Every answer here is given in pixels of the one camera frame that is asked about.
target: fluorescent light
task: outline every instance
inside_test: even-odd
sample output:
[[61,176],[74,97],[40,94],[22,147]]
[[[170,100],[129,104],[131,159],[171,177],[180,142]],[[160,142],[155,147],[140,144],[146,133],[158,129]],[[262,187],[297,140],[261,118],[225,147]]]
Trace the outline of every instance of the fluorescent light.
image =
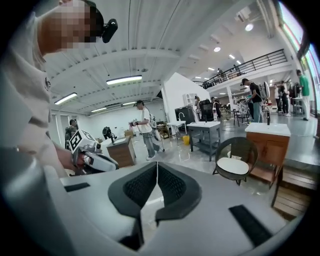
[[245,26],[245,31],[251,31],[253,28],[254,28],[254,25],[250,23]]
[[133,75],[133,76],[111,79],[111,80],[106,81],[106,84],[107,85],[114,85],[114,84],[118,84],[118,83],[136,81],[136,80],[141,80],[141,79],[142,79],[142,75]]
[[128,102],[128,103],[123,103],[122,105],[131,105],[131,104],[135,104],[136,102],[135,101],[132,101],[132,102]]
[[67,95],[67,96],[59,99],[59,100],[56,101],[54,104],[60,105],[61,103],[64,103],[64,102],[66,102],[67,100],[70,100],[70,99],[76,97],[77,95],[78,95],[78,94],[76,94],[75,92],[73,92],[73,93],[71,93],[71,94],[69,94],[69,95]]
[[98,112],[98,111],[106,110],[106,109],[107,109],[106,107],[103,107],[103,108],[99,108],[99,109],[96,109],[96,110],[92,110],[91,112]]

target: balcony railing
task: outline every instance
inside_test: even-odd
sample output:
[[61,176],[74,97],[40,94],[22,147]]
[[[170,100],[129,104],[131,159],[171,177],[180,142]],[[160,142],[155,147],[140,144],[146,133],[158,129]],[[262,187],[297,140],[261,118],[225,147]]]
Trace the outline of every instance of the balcony railing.
[[279,63],[287,62],[287,61],[288,60],[284,53],[284,49],[276,50],[274,52],[260,56],[258,58],[254,58],[236,67],[230,68],[227,71],[219,73],[216,76],[205,81],[201,86],[204,89],[207,89],[215,86],[216,84],[221,84],[225,81],[242,76],[244,74],[248,74],[250,72],[260,70],[272,65],[279,64]]

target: floor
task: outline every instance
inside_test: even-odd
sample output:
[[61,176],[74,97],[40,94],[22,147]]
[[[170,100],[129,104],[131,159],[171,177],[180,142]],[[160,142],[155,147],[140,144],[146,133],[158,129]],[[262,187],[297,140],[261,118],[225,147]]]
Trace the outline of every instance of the floor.
[[[319,170],[320,146],[319,141],[314,138],[317,129],[317,120],[311,117],[309,121],[304,121],[300,117],[287,117],[274,113],[271,115],[270,121],[271,123],[287,124],[291,131],[286,162],[293,164],[293,166],[296,166],[297,162],[299,162],[305,169],[313,166],[313,169]],[[221,141],[232,137],[245,137],[246,127],[247,125],[242,124],[241,120],[240,127],[238,127],[238,124],[234,126],[233,119],[223,121],[220,131]],[[163,147],[165,148],[165,152],[157,153],[153,161],[177,164],[208,173],[209,175],[212,174],[215,169],[214,157],[212,161],[209,162],[209,156],[197,148],[194,148],[194,151],[191,152],[190,146],[184,145],[181,139],[178,141],[178,144],[179,145],[177,145],[177,140],[175,139],[172,141],[168,138],[164,139]],[[134,137],[133,147],[136,153],[136,163],[145,163],[147,149],[141,136]],[[240,186],[248,190],[252,195],[259,197],[265,204],[271,205],[275,195],[275,185],[269,189],[268,184],[249,177],[247,182],[242,182]],[[146,241],[152,237],[156,229],[156,223],[154,222],[155,213],[163,207],[162,192],[160,188],[156,186],[141,212],[143,234]]]

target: staircase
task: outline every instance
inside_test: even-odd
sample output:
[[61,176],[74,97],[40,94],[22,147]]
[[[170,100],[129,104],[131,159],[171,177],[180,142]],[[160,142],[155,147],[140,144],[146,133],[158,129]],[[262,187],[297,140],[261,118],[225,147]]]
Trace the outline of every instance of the staircase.
[[273,208],[286,220],[302,215],[317,190],[317,174],[284,166]]

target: yellow bucket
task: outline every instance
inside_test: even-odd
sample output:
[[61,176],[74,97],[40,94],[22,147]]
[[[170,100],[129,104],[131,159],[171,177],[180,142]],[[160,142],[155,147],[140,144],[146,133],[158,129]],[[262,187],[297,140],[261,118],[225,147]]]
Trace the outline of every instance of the yellow bucket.
[[183,136],[182,139],[183,139],[184,145],[189,145],[189,144],[190,144],[190,137],[189,137],[189,135]]

